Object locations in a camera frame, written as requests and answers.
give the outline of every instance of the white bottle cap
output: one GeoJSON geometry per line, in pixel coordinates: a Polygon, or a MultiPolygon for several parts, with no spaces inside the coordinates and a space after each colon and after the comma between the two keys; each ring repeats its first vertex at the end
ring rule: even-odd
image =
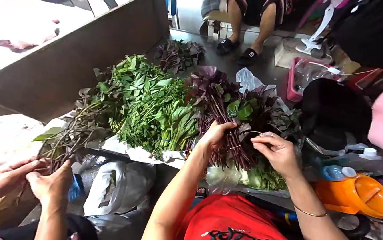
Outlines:
{"type": "Polygon", "coordinates": [[[352,178],[352,177],[356,177],[357,176],[357,173],[356,171],[354,171],[353,168],[349,167],[349,166],[345,166],[341,169],[341,172],[346,176],[346,177],[349,177],[349,178],[352,178]]]}
{"type": "Polygon", "coordinates": [[[377,155],[377,150],[375,148],[366,147],[363,150],[363,155],[368,157],[375,157],[377,155]]]}

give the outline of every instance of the bracelet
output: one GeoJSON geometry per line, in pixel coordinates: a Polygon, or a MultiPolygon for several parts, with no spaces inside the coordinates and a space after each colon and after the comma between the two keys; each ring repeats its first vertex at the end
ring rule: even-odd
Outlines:
{"type": "Polygon", "coordinates": [[[303,213],[305,213],[305,214],[307,214],[307,215],[310,215],[310,216],[323,217],[323,216],[326,216],[326,215],[327,215],[326,212],[325,212],[324,214],[321,214],[321,215],[311,214],[311,213],[308,213],[308,212],[306,212],[306,211],[300,209],[299,207],[297,207],[297,206],[295,205],[295,203],[292,203],[292,204],[294,205],[294,207],[295,207],[296,209],[298,209],[298,210],[300,210],[301,212],[303,212],[303,213]]]}

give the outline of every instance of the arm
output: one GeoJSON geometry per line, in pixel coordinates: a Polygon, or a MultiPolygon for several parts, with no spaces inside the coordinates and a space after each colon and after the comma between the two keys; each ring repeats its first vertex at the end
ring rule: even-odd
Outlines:
{"type": "Polygon", "coordinates": [[[12,192],[18,186],[23,186],[27,173],[42,167],[46,167],[45,159],[37,160],[36,158],[1,165],[0,198],[12,192]]]}
{"type": "MultiPolygon", "coordinates": [[[[273,133],[265,133],[251,139],[254,148],[263,153],[273,168],[282,174],[288,185],[291,199],[301,210],[315,215],[326,213],[310,184],[297,165],[293,144],[273,133]]],[[[307,240],[346,240],[345,235],[335,226],[328,215],[311,216],[295,208],[302,235],[307,240]]]]}
{"type": "Polygon", "coordinates": [[[42,176],[39,172],[26,175],[33,194],[42,204],[35,240],[64,240],[67,237],[66,207],[67,193],[72,182],[70,160],[53,174],[42,176]]]}
{"type": "Polygon", "coordinates": [[[178,226],[193,201],[210,154],[222,145],[224,131],[236,126],[235,123],[212,123],[154,206],[142,240],[174,239],[178,226]]]}

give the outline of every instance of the hand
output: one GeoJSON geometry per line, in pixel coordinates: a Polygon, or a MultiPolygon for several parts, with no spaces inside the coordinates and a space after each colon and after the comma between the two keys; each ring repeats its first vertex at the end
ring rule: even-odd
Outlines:
{"type": "Polygon", "coordinates": [[[0,166],[0,198],[26,182],[26,174],[47,167],[45,159],[31,158],[0,166]]]}
{"type": "Polygon", "coordinates": [[[254,148],[268,158],[273,168],[284,178],[295,178],[301,175],[294,153],[294,145],[280,136],[266,132],[252,138],[254,148]]]}
{"type": "Polygon", "coordinates": [[[204,143],[210,146],[213,150],[217,150],[223,146],[224,131],[231,128],[236,128],[237,123],[224,123],[218,124],[216,121],[212,122],[208,131],[202,136],[199,143],[204,143]]]}
{"type": "Polygon", "coordinates": [[[71,161],[68,159],[53,174],[42,176],[39,172],[31,172],[26,175],[33,194],[40,200],[42,205],[50,202],[55,204],[66,204],[67,193],[72,184],[71,161]]]}

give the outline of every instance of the red shirt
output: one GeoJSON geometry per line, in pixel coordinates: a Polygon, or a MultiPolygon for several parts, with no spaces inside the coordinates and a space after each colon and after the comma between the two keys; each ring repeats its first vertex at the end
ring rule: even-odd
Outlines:
{"type": "Polygon", "coordinates": [[[177,239],[239,239],[235,237],[242,234],[241,240],[286,240],[269,215],[237,194],[210,195],[186,214],[177,239]]]}

